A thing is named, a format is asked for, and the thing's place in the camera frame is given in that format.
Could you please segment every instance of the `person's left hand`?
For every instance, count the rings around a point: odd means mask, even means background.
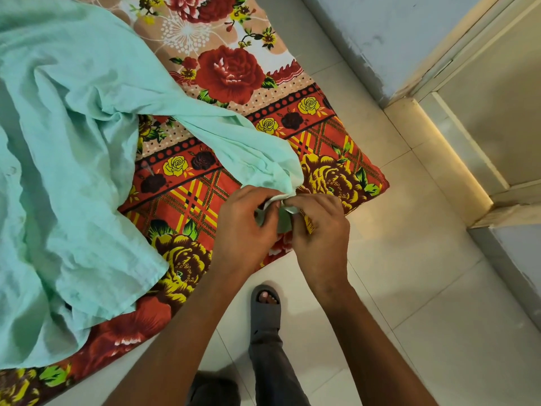
[[[265,201],[280,194],[275,189],[248,185],[227,199],[218,216],[212,271],[225,271],[226,275],[244,283],[258,269],[278,240],[280,201],[267,208],[262,226],[255,222],[254,212]]]

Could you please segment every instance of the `forearm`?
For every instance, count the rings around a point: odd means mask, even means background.
[[[349,284],[317,296],[342,347],[363,405],[436,406]]]
[[[183,403],[208,342],[241,280],[211,267],[184,306],[105,402],[105,406]]]

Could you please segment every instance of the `door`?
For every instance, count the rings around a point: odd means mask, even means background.
[[[427,86],[420,105],[493,201],[541,201],[541,0],[515,0]]]

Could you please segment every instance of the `bed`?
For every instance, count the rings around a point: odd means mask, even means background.
[[[132,26],[193,99],[236,111],[260,133],[287,140],[305,177],[299,192],[338,196],[349,213],[389,187],[255,0],[78,1]],[[136,172],[119,211],[169,270],[135,312],[92,328],[76,354],[48,367],[0,371],[0,404],[42,404],[160,332],[208,269],[220,206],[239,187],[180,123],[140,116]],[[281,234],[261,267],[290,250],[291,233]]]

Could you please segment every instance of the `pants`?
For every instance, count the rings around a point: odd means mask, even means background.
[[[258,406],[310,406],[291,363],[282,349],[277,332],[260,331],[248,354],[255,373]],[[235,382],[213,378],[196,388],[189,406],[239,406]]]

